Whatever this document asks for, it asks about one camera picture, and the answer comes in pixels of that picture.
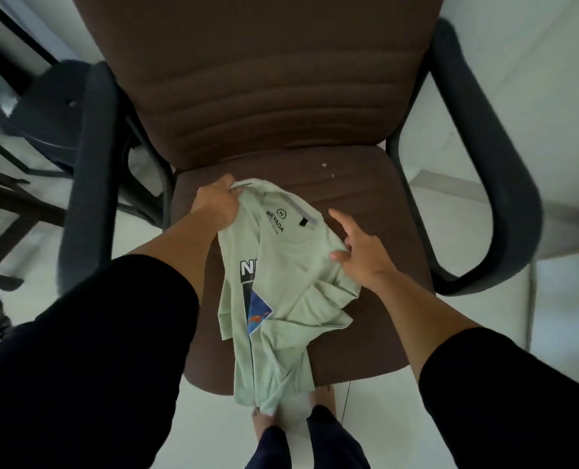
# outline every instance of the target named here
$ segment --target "dark pants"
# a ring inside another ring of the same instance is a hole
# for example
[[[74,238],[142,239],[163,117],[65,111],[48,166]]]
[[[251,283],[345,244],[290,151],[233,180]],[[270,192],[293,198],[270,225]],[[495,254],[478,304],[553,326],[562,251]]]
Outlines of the dark pants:
[[[322,405],[313,407],[307,418],[314,469],[369,469],[361,445]],[[264,431],[246,469],[291,469],[291,457],[285,432],[278,426]]]

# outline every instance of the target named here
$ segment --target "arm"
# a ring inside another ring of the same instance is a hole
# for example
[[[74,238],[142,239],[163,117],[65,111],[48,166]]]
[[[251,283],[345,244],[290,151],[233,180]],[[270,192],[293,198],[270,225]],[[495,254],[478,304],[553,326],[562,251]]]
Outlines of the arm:
[[[377,237],[331,210],[350,253],[331,259],[387,307],[428,413],[459,467],[579,460],[579,384],[396,270]]]
[[[0,467],[152,465],[176,409],[209,244],[238,211],[232,182],[199,189],[188,216],[0,344]]]

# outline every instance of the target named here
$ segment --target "bare foot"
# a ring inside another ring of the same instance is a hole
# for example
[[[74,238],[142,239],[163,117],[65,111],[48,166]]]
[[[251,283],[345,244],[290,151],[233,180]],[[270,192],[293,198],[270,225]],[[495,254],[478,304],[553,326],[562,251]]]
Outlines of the bare foot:
[[[260,412],[258,408],[253,410],[253,426],[254,426],[254,433],[257,435],[257,441],[261,439],[261,435],[265,430],[267,430],[270,426],[278,426],[279,418],[278,412],[273,414],[273,416],[266,415],[265,413]]]
[[[332,416],[337,418],[335,411],[335,391],[332,385],[319,386],[314,391],[309,393],[309,402],[312,407],[316,405],[324,405],[331,410]]]

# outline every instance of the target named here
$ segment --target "black sleeve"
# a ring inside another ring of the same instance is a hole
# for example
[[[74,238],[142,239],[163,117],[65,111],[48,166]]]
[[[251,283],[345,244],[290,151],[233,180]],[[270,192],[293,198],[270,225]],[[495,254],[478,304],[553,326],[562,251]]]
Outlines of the black sleeve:
[[[501,334],[451,337],[419,390],[460,468],[578,466],[579,384]]]
[[[0,344],[0,467],[149,467],[198,316],[190,283],[112,261]]]

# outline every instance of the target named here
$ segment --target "shirt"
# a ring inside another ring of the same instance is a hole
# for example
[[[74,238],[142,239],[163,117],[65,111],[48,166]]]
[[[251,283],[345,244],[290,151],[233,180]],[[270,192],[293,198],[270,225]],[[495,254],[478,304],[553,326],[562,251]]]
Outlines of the shirt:
[[[0,468],[149,467],[198,306],[173,268],[129,255],[15,328],[0,344]],[[461,468],[579,466],[579,384],[494,331],[445,341],[419,391]]]
[[[320,212],[266,180],[232,187],[244,191],[235,221],[218,234],[220,331],[233,339],[235,400],[273,415],[283,396],[315,388],[307,345],[350,325],[342,308],[360,287],[329,258],[346,247]]]

